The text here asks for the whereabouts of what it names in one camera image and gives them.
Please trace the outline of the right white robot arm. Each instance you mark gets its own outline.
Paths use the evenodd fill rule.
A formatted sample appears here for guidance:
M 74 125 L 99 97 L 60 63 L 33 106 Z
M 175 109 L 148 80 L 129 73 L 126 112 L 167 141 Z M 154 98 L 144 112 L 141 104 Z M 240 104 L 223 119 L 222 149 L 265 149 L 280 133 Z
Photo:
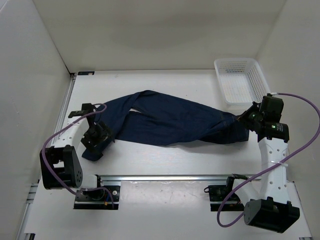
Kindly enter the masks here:
M 238 117 L 246 129 L 257 134 L 261 186 L 257 191 L 253 177 L 233 174 L 227 179 L 222 201 L 239 198 L 244 205 L 242 216 L 246 225 L 281 234 L 300 217 L 300 209 L 291 203 L 287 165 L 283 162 L 290 140 L 288 125 L 280 122 L 283 108 L 283 100 L 268 93 Z

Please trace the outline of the dark blue denim trousers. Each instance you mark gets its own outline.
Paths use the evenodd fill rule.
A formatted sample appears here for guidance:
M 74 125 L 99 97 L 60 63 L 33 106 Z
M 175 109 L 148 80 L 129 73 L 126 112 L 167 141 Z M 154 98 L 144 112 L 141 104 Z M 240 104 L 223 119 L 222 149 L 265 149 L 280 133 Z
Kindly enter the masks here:
M 97 145 L 101 152 L 113 139 L 153 146 L 196 140 L 226 145 L 249 139 L 236 115 L 152 90 L 110 100 L 99 109 L 104 111 L 95 119 L 113 134 Z

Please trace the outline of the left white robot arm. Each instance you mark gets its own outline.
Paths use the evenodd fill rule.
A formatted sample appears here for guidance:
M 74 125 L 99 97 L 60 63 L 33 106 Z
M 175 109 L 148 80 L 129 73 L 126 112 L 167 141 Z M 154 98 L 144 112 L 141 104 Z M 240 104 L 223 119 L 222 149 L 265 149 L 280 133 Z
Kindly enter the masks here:
M 50 136 L 39 153 L 43 186 L 47 190 L 75 189 L 87 191 L 93 200 L 100 200 L 105 188 L 97 175 L 83 173 L 77 148 L 82 144 L 94 157 L 103 156 L 102 144 L 113 140 L 111 129 L 100 120 L 107 109 L 104 103 L 84 103 L 81 110 L 72 111 L 67 125 Z

